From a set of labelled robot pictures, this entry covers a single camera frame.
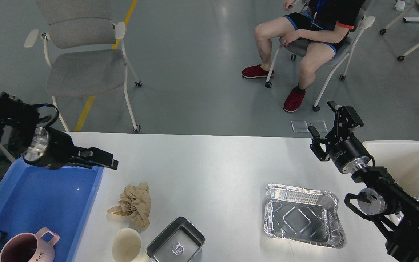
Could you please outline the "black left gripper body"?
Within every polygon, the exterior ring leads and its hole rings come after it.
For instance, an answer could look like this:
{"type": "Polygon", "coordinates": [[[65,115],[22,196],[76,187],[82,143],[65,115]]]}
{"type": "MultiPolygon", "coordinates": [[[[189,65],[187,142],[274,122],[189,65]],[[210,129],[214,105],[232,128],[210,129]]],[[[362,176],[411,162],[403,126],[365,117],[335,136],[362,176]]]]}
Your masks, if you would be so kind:
{"type": "Polygon", "coordinates": [[[22,157],[27,164],[56,170],[70,162],[76,152],[68,134],[52,127],[36,127],[32,142],[22,157]]]}

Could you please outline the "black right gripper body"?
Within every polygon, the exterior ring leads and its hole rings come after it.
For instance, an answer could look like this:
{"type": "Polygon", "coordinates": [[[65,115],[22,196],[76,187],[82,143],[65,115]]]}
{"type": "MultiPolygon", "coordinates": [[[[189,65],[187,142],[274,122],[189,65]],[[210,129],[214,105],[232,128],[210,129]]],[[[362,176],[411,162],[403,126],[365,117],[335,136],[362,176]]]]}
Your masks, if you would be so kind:
{"type": "Polygon", "coordinates": [[[353,134],[345,140],[338,141],[328,154],[342,174],[352,174],[358,169],[366,167],[371,160],[371,155],[353,134]]]}

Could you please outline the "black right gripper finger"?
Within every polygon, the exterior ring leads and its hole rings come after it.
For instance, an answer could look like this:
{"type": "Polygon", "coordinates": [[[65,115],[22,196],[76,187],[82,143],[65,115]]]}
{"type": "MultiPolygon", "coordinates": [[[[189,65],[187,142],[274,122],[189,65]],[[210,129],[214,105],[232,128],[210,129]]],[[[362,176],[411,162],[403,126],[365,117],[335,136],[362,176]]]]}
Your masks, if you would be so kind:
{"type": "Polygon", "coordinates": [[[312,135],[312,143],[310,144],[311,151],[320,161],[329,161],[332,148],[330,132],[324,138],[321,138],[321,135],[314,126],[308,126],[308,131],[312,135]]]}
{"type": "Polygon", "coordinates": [[[364,126],[363,120],[352,106],[339,106],[328,101],[328,106],[335,114],[333,128],[327,134],[329,140],[347,140],[354,136],[354,130],[364,126]]]}

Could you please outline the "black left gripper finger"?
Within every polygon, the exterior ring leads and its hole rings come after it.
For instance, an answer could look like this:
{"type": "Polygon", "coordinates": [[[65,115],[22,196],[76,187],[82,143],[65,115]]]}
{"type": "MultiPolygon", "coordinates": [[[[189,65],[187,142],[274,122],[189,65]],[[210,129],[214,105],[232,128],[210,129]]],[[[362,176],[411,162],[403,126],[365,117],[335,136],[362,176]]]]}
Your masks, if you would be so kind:
{"type": "Polygon", "coordinates": [[[88,162],[88,163],[72,163],[72,166],[79,166],[83,168],[92,169],[94,166],[102,167],[102,168],[110,168],[112,170],[117,170],[119,162],[117,160],[113,160],[112,164],[106,165],[102,163],[94,163],[94,162],[88,162]]]}
{"type": "Polygon", "coordinates": [[[103,151],[96,147],[77,147],[77,151],[77,163],[94,162],[110,165],[114,160],[112,153],[103,151]]]}

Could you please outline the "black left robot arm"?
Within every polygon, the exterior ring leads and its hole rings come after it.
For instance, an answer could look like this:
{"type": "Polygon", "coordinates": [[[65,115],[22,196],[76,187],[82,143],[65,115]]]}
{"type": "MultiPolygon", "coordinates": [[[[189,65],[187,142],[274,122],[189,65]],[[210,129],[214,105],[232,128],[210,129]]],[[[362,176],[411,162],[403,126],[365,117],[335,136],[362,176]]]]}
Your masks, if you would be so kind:
{"type": "Polygon", "coordinates": [[[116,170],[113,154],[99,148],[82,148],[73,144],[71,136],[52,128],[60,116],[40,118],[38,109],[53,107],[50,103],[28,104],[15,96],[0,94],[0,141],[4,128],[12,128],[9,149],[21,151],[23,160],[33,166],[58,170],[63,166],[92,168],[99,166],[116,170]]]}

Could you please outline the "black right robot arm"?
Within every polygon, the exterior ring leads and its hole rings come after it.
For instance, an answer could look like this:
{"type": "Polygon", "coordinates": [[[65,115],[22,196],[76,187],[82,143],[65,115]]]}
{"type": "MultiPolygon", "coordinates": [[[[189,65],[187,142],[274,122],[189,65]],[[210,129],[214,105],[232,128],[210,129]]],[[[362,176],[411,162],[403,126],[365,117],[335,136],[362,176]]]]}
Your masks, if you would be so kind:
{"type": "Polygon", "coordinates": [[[371,221],[386,239],[387,254],[399,262],[419,262],[419,201],[399,186],[384,166],[369,165],[368,153],[354,129],[364,125],[352,106],[328,101],[335,114],[333,128],[322,138],[315,127],[311,151],[320,161],[331,160],[342,174],[364,183],[358,194],[348,193],[344,202],[352,212],[371,221]]]}

